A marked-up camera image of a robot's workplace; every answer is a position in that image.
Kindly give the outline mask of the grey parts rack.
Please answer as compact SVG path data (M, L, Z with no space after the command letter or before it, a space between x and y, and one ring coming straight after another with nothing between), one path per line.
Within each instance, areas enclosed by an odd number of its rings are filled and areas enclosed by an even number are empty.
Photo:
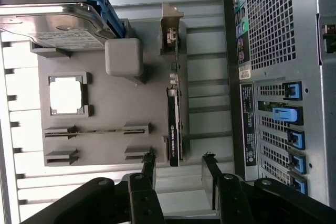
M103 50L74 52L69 58L38 57L44 164L48 167L139 163L147 152L169 163L166 89L169 64L160 55L160 21L129 24L126 39L108 40ZM186 26L179 24L182 160L188 135ZM49 85L58 77L82 83L84 114L51 115ZM45 133L144 129L146 134Z

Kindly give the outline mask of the silver CPU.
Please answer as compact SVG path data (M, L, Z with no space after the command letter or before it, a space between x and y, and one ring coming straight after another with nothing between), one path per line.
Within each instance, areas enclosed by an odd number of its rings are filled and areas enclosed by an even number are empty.
M58 77L49 85L50 113L84 114L82 83L76 77Z

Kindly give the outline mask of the blue card retention clip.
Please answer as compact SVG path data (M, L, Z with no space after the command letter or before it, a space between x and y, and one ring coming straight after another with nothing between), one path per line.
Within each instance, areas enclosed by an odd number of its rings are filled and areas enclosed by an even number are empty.
M303 107L301 106L283 106L272 109L272 118L274 120L287 122L294 125L303 125Z
M284 100L302 101L302 83L300 81L283 83L283 88Z
M297 152L289 152L288 167L300 175L305 175L307 173L306 157Z
M287 144L298 150L305 150L305 132L289 129L287 131Z
M296 191L304 195L308 194L307 180L305 178L302 178L300 176L290 176L290 183L291 187L294 188Z

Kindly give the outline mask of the silver hard disk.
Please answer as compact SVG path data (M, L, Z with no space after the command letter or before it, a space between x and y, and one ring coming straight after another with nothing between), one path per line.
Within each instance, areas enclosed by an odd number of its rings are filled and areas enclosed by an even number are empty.
M103 50L106 40L117 37L85 3L3 5L0 29L42 47L68 51Z

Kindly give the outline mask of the green RAM stick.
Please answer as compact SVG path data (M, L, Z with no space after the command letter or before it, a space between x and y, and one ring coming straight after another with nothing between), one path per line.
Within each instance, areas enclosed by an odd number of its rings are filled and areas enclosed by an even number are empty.
M135 130L92 130L92 131L76 131L76 132L64 132L64 133L45 133L45 137L58 137L58 136L77 136L85 134L107 134L107 133L122 133L122 134L146 134L147 131L144 129L135 129Z

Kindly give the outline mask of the open grey PC case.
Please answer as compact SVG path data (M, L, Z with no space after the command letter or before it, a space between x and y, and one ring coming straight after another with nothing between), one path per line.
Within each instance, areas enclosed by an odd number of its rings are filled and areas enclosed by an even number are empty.
M235 172L246 181L290 176L336 209L336 0L223 0ZM302 83L302 101L284 100L286 82ZM303 125L272 109L303 107ZM287 144L304 131L306 149ZM306 157L307 173L288 167Z

